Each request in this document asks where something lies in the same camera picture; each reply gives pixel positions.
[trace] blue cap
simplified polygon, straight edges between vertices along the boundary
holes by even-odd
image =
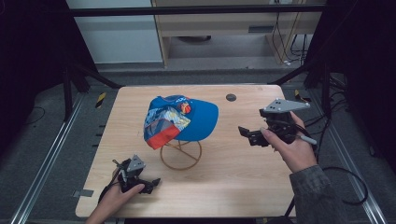
[[[172,139],[201,141],[215,129],[219,117],[216,105],[183,95],[158,96],[148,108],[145,141],[154,149]]]

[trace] table top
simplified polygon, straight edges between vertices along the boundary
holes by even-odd
[[[143,124],[149,103],[156,96],[182,94],[214,103],[219,108],[218,123],[200,142],[202,157],[188,170],[168,168],[160,150],[143,138]],[[234,94],[230,102],[227,94]],[[151,194],[138,194],[116,217],[277,217],[287,210],[293,197],[290,170],[270,147],[251,147],[238,126],[257,131],[266,123],[259,109],[275,98],[283,98],[276,85],[186,85],[139,86],[119,90],[84,189],[91,197],[80,197],[76,214],[88,217],[116,165],[134,154],[145,162],[140,178],[161,183]],[[189,143],[191,153],[196,143]],[[164,148],[167,162],[185,165],[182,153]]]

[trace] small hole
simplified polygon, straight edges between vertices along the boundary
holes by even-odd
[[[236,100],[236,95],[230,93],[230,94],[227,94],[227,95],[225,96],[225,98],[226,98],[229,102],[233,102],[233,101]]]

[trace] hand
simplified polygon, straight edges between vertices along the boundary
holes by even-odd
[[[293,120],[304,128],[303,121],[293,112],[290,113]],[[302,171],[308,167],[318,164],[314,151],[309,143],[297,138],[291,144],[286,144],[273,132],[264,128],[260,128],[260,130],[262,131],[262,135],[268,141],[268,143],[280,153],[283,161],[288,165],[289,169],[293,173]]]
[[[98,224],[104,223],[106,219],[113,216],[119,211],[130,199],[132,199],[137,193],[139,193],[144,187],[144,184],[139,184],[122,193],[120,183],[117,182],[117,178],[113,182],[114,185],[110,187],[102,201],[96,206],[96,208],[88,217],[86,224]]]

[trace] sleeve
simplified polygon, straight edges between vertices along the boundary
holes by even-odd
[[[318,166],[290,175],[298,223],[347,223],[347,213]]]

